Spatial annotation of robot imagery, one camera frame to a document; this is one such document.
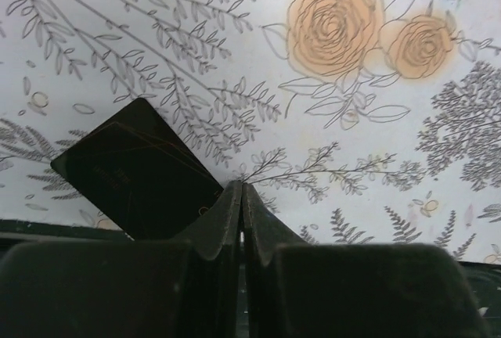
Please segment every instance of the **floral wallpaper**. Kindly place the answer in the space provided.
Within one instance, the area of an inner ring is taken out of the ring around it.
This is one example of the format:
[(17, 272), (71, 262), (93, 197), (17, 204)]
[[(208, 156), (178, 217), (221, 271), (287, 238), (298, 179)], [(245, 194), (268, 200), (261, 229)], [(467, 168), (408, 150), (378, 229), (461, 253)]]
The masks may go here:
[(496, 0), (0, 0), (0, 218), (116, 229), (49, 163), (143, 97), (311, 243), (501, 264), (500, 20)]

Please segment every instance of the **orange rose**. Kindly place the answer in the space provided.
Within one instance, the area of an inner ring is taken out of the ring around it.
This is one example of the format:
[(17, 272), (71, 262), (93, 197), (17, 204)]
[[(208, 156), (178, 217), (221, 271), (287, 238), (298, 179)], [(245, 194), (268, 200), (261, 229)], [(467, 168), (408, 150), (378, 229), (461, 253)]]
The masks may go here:
[(384, 25), (380, 43), (392, 68), (405, 78), (422, 78), (444, 63), (453, 46), (450, 33), (444, 20), (418, 16)]
[(381, 0), (294, 0), (288, 21), (292, 67), (333, 82), (376, 45), (384, 11)]

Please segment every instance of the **black rectangular card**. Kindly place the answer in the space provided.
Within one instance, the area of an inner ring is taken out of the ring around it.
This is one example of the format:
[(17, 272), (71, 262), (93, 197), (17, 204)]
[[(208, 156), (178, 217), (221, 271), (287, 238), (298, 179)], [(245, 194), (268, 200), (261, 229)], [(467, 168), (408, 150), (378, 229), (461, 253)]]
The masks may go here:
[(222, 187), (145, 100), (136, 99), (51, 162), (133, 239), (169, 239)]

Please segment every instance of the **small oval dot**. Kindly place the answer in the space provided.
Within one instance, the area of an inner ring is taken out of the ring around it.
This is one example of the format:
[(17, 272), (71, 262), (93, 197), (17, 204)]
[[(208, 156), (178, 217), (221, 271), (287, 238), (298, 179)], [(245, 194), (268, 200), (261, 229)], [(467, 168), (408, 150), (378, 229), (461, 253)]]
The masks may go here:
[(31, 96), (31, 103), (42, 109), (49, 105), (49, 97), (44, 92), (35, 92)]
[(73, 105), (73, 109), (83, 115), (92, 115), (93, 113), (96, 112), (92, 107), (84, 103), (75, 103)]

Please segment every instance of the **leafy branch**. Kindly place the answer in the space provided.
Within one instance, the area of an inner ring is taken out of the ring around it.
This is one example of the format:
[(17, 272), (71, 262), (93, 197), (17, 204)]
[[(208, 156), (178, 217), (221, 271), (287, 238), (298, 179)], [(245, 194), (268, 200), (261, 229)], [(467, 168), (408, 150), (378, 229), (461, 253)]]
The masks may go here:
[(440, 234), (440, 236), (434, 241), (434, 244), (439, 246), (440, 248), (446, 249), (447, 245), (451, 241), (452, 233), (454, 232), (454, 225), (456, 224), (456, 212), (451, 211), (451, 215), (449, 217), (449, 221), (444, 228), (444, 231)]
[(419, 238), (422, 232), (416, 232), (416, 228), (410, 226), (410, 222), (401, 218), (394, 210), (390, 207), (384, 207), (384, 210), (388, 213), (391, 219), (391, 224), (395, 233), (393, 234), (393, 241), (396, 243), (411, 243), (417, 238)]
[(344, 223), (344, 217), (341, 213), (341, 209), (336, 209), (332, 213), (330, 224), (332, 225), (332, 230), (334, 231), (334, 238), (337, 238), (336, 243), (339, 244), (365, 244), (374, 239), (374, 236), (362, 236), (366, 233), (365, 231), (356, 231), (358, 227), (350, 227), (349, 223)]
[[(59, 149), (56, 149), (39, 131), (30, 126), (23, 128), (5, 118), (0, 119), (0, 125), (0, 155), (5, 155), (2, 158), (29, 160), (46, 165), (50, 164), (50, 161), (58, 153), (66, 150), (87, 135), (84, 131), (69, 131), (70, 135), (77, 138), (56, 141), (55, 144), (59, 146)], [(54, 170), (46, 168), (43, 172), (43, 175), (29, 174), (27, 177), (48, 183), (43, 187), (45, 191), (69, 191), (67, 194), (54, 196), (54, 200), (69, 200), (80, 197), (80, 193)]]
[(478, 62), (457, 84), (450, 81), (432, 98), (435, 117), (424, 120), (417, 150), (427, 152), (431, 175), (467, 159), (461, 178), (479, 191), (501, 186), (501, 69)]
[[(137, 97), (156, 98), (159, 90), (164, 91), (160, 107), (157, 108), (160, 114), (164, 115), (168, 112), (164, 106), (170, 103), (174, 107), (172, 114), (174, 122), (176, 123), (180, 117), (182, 118), (179, 121), (178, 132), (181, 134), (184, 131), (186, 141), (191, 142), (192, 146), (198, 149), (205, 146), (206, 155), (211, 155), (217, 164), (223, 163), (226, 167), (228, 167), (228, 160), (231, 159), (231, 156), (227, 154), (228, 151), (238, 152), (243, 144), (254, 141), (254, 133), (259, 131), (259, 128), (253, 123), (257, 116), (262, 121), (277, 121), (280, 111), (278, 105), (272, 104), (275, 96), (268, 97), (269, 90), (263, 88), (264, 83), (256, 86), (251, 93), (247, 94), (244, 92), (244, 78), (240, 80), (233, 91), (230, 91), (225, 81), (223, 81), (222, 88), (208, 86), (194, 75), (197, 70), (203, 74), (214, 69), (215, 66), (208, 60), (212, 60), (216, 52), (222, 58), (231, 55), (231, 52), (222, 46), (225, 38), (218, 39), (217, 30), (207, 37), (204, 36), (209, 26), (209, 20), (213, 20), (220, 29), (224, 30), (224, 17), (222, 17), (224, 15), (233, 19), (238, 31), (244, 27), (251, 30), (252, 26), (245, 20), (248, 13), (236, 13), (236, 9), (242, 5), (244, 0), (147, 0), (162, 10), (169, 11), (170, 8), (173, 8), (171, 17), (177, 24), (162, 19), (158, 14), (158, 9), (146, 11), (142, 5), (136, 4), (139, 0), (120, 0), (127, 10), (133, 9), (152, 19), (153, 29), (156, 29), (159, 44), (162, 45), (163, 49), (172, 50), (177, 61), (185, 61), (189, 69), (185, 69), (176, 63), (175, 59), (162, 54), (135, 36), (129, 31), (127, 24), (118, 24), (112, 21), (111, 18), (92, 8), (83, 0), (72, 1), (100, 18), (114, 32), (94, 35), (78, 29), (52, 0), (37, 0), (36, 4), (40, 11), (37, 13), (40, 13), (40, 16), (43, 13), (43, 16), (51, 16), (53, 19), (55, 17), (55, 20), (60, 20), (59, 22), (47, 23), (47, 27), (44, 27), (43, 23), (38, 25), (33, 21), (33, 27), (36, 26), (36, 34), (40, 33), (39, 29), (45, 30), (45, 32), (50, 31), (45, 42), (45, 55), (47, 59), (52, 54), (52, 50), (56, 49), (56, 72), (60, 72), (63, 60), (66, 58), (69, 63), (69, 72), (75, 72), (77, 76), (81, 77), (77, 65), (85, 65), (86, 62), (69, 57), (74, 49), (61, 51), (61, 43), (66, 42), (64, 35), (80, 38), (92, 52), (91, 65), (97, 67), (97, 62), (100, 61), (103, 64), (101, 72), (111, 73), (110, 89), (112, 93), (117, 94), (119, 85), (125, 87), (127, 92), (117, 96), (114, 102)], [(215, 7), (216, 1), (219, 1), (218, 7)], [(25, 11), (25, 8), (21, 8), (25, 2), (28, 0), (18, 0), (12, 3), (8, 8), (9, 14), (18, 9), (21, 12)], [(197, 22), (193, 29), (186, 29), (183, 26), (182, 21), (188, 17), (183, 2), (192, 4), (192, 17)], [(207, 19), (200, 22), (198, 16), (205, 16)], [(31, 28), (32, 22), (29, 20), (28, 23), (29, 28)], [(36, 37), (41, 46), (43, 39), (40, 40), (38, 35)], [(140, 46), (126, 53), (118, 52), (110, 45), (110, 42), (113, 43), (113, 41), (119, 41), (123, 38), (134, 41)], [(167, 67), (169, 75), (158, 76), (158, 64), (143, 65), (146, 54), (159, 58)], [(189, 92), (190, 85), (197, 87), (196, 94)], [(226, 102), (227, 95), (231, 96), (232, 103)], [(209, 103), (210, 100), (207, 101), (208, 96), (214, 100), (213, 105)]]
[(318, 240), (316, 240), (312, 234), (308, 231), (308, 226), (302, 225), (301, 230), (299, 232), (299, 236), (306, 242), (312, 245), (320, 244)]
[(406, 161), (399, 170), (387, 171), (388, 164), (395, 162), (393, 155), (373, 156), (358, 159), (356, 167), (348, 168), (347, 164), (333, 167), (328, 164), (334, 161), (333, 152), (339, 150), (339, 145), (333, 142), (329, 146), (309, 150), (309, 157), (302, 165), (293, 166), (287, 162), (284, 148), (271, 152), (254, 154), (251, 161), (252, 171), (247, 172), (247, 165), (241, 164), (236, 176), (245, 182), (263, 186), (273, 186), (277, 189), (302, 189), (308, 193), (311, 203), (317, 203), (326, 197), (328, 186), (320, 184), (319, 177), (326, 179), (326, 184), (339, 182), (341, 189), (348, 194), (362, 195), (367, 186), (361, 184), (363, 178), (374, 181), (377, 175), (382, 175), (384, 185), (393, 185), (400, 190), (407, 190), (419, 184), (425, 171), (419, 163)]
[(466, 254), (468, 248), (470, 248), (471, 243), (474, 241), (474, 239), (477, 237), (477, 234), (472, 234), (470, 238), (464, 244), (462, 244), (457, 250), (454, 250), (452, 252), (452, 255), (454, 256), (454, 260), (456, 261), (461, 261)]
[(494, 203), (484, 208), (484, 213), (478, 216), (479, 218), (492, 218), (489, 223), (501, 221), (501, 204)]

